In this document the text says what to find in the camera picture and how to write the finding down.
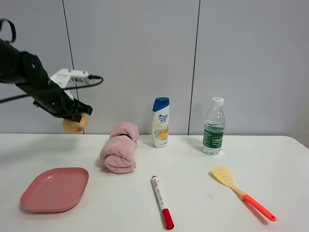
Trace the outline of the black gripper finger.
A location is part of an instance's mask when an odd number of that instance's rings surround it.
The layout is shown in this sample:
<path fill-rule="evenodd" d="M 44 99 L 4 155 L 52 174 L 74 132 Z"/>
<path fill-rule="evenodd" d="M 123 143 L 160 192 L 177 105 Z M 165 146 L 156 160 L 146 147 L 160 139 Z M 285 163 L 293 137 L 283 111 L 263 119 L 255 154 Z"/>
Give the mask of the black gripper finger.
<path fill-rule="evenodd" d="M 82 114 L 91 115 L 93 108 L 90 105 L 86 105 L 78 100 L 64 101 L 64 119 L 68 119 L 73 122 L 80 122 L 82 119 Z"/>

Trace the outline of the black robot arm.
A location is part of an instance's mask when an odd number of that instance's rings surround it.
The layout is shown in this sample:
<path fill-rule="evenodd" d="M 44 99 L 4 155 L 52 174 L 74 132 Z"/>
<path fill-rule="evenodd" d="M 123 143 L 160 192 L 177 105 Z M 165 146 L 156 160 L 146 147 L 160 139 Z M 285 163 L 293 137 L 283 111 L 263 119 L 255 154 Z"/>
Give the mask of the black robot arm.
<path fill-rule="evenodd" d="M 37 55 L 20 52 L 0 41 L 0 82 L 14 84 L 34 99 L 33 104 L 54 117 L 80 122 L 82 113 L 92 114 L 92 107 L 67 93 L 52 81 Z"/>

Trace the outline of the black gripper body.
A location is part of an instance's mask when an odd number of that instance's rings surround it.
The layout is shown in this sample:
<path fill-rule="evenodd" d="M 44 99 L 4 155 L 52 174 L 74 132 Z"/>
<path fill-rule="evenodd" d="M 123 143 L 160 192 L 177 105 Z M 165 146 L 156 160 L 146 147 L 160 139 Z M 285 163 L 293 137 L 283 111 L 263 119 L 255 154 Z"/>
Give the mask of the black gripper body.
<path fill-rule="evenodd" d="M 43 93 L 31 96 L 34 99 L 32 104 L 54 117 L 63 117 L 63 102 L 72 99 L 52 81 L 48 81 L 46 85 L 24 84 L 24 92 L 27 94 L 40 91 Z"/>

